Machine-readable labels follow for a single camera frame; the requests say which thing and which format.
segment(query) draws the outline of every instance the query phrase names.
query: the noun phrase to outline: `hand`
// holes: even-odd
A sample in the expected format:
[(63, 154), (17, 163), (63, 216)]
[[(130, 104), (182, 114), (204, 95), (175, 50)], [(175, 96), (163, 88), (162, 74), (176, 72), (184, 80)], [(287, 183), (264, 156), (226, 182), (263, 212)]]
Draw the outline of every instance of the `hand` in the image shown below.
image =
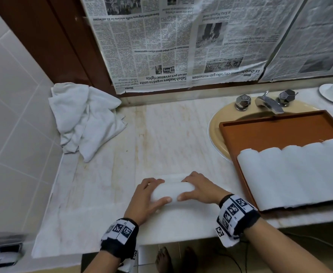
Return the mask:
[(160, 207), (172, 201), (171, 197), (163, 197), (151, 203), (150, 196), (155, 188), (165, 181), (163, 179), (147, 178), (137, 185), (130, 204), (126, 209), (124, 217), (131, 218), (137, 225), (145, 223), (149, 216), (156, 212)]
[(187, 191), (178, 196), (178, 201), (195, 199), (203, 203), (220, 204), (222, 198), (231, 194), (230, 192), (220, 188), (215, 183), (211, 182), (203, 174), (193, 171), (189, 176), (184, 178), (182, 182), (193, 184), (196, 188), (194, 191)]

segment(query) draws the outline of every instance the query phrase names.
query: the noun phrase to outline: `backsplash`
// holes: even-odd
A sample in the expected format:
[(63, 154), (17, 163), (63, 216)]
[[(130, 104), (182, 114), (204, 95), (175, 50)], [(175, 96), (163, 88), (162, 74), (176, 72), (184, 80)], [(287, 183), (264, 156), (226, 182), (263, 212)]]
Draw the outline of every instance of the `backsplash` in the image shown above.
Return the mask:
[(0, 232), (41, 225), (62, 157), (52, 86), (0, 17)]

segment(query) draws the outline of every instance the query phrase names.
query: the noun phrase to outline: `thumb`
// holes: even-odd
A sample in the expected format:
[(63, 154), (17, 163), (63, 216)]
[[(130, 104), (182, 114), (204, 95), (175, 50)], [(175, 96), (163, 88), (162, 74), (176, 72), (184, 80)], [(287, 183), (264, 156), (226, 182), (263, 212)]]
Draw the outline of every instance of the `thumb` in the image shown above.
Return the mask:
[(172, 198), (168, 197), (168, 196), (160, 198), (158, 201), (151, 203), (150, 212), (155, 213), (156, 210), (160, 209), (162, 206), (170, 203), (171, 201), (172, 201)]
[(178, 195), (178, 201), (185, 201), (189, 199), (196, 199), (196, 190), (194, 191), (186, 191), (185, 193), (181, 193)]

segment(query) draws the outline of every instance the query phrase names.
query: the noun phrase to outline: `newspaper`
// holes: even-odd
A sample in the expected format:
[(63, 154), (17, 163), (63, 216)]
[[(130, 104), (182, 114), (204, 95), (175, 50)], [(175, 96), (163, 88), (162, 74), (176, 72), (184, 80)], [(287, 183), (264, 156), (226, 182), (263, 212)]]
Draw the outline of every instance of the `newspaper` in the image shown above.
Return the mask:
[(260, 81), (333, 75), (333, 0), (308, 0)]
[(81, 0), (117, 94), (257, 80), (303, 0)]

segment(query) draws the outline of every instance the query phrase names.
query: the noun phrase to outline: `faucet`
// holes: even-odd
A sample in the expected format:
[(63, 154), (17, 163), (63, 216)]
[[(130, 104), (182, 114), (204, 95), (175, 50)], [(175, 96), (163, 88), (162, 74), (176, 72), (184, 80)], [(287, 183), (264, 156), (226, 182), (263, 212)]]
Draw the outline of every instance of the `faucet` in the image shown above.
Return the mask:
[(264, 95), (258, 96), (255, 99), (255, 104), (256, 106), (265, 106), (268, 108), (270, 111), (272, 111), (274, 114), (283, 114), (284, 111), (282, 107), (279, 105), (279, 103), (275, 100), (273, 100), (271, 97), (268, 97), (267, 94), (269, 91), (266, 91)]

